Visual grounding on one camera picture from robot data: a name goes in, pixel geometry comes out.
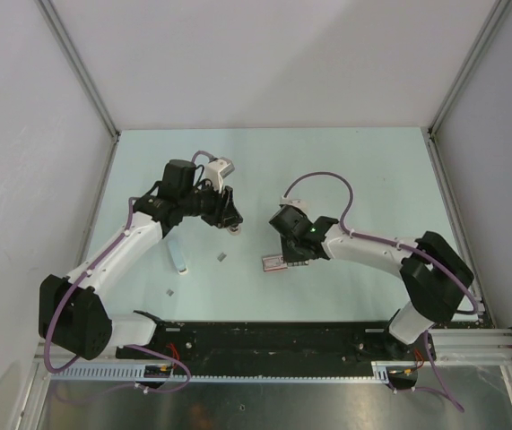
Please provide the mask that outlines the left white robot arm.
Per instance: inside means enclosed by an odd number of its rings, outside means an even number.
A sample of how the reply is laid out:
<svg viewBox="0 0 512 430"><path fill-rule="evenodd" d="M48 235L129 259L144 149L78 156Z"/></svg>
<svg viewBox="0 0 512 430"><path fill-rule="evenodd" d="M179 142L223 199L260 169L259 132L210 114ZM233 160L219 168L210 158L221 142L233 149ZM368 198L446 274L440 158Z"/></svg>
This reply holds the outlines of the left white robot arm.
<svg viewBox="0 0 512 430"><path fill-rule="evenodd" d="M59 346L75 359L92 360L106 348L135 345L146 357L160 356L167 337L159 321L143 311L113 315L105 296L129 269L185 218L236 230L243 219L233 190L224 180L234 170L231 160L211 158L204 166L172 159L161 180L128 203L126 222L92 257L64 277L47 276L39 287L39 335L44 356Z"/></svg>

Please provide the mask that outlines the red staple box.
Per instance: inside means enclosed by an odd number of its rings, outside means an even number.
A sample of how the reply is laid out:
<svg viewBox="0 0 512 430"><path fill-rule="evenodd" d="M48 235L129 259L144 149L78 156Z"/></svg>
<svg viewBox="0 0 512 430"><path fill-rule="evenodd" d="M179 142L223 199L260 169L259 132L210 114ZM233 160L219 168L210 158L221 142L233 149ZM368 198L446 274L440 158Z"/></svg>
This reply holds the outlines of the red staple box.
<svg viewBox="0 0 512 430"><path fill-rule="evenodd" d="M286 262L282 255L269 255L262 258L263 272L284 271L289 268L309 266L310 261Z"/></svg>

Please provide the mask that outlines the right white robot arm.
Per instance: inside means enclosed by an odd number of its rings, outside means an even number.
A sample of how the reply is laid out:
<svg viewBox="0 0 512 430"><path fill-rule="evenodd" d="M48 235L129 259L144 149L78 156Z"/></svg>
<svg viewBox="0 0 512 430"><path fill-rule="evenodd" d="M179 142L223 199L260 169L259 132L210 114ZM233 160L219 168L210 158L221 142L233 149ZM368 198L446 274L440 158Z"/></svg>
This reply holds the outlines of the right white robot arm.
<svg viewBox="0 0 512 430"><path fill-rule="evenodd" d="M416 340L437 323L448 323L469 297L473 274L445 239L428 231L416 239L358 232L326 216L310 220L299 200L284 201L269 221L281 254L266 256L256 271L256 249L247 242L219 270L214 286L222 293L230 321L359 323L367 292L360 266L382 271L404 285L408 302L397 310L370 348L403 359Z"/></svg>

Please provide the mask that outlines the beige black stapler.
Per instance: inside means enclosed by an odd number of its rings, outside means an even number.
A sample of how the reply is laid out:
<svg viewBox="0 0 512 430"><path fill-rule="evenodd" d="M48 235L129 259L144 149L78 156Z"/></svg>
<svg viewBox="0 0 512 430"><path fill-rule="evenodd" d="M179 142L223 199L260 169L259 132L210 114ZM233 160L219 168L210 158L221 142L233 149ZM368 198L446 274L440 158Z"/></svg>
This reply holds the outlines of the beige black stapler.
<svg viewBox="0 0 512 430"><path fill-rule="evenodd" d="M233 235L233 236L237 236L241 233L241 225L238 224L238 225L235 225L235 226L230 226L227 228L227 231Z"/></svg>

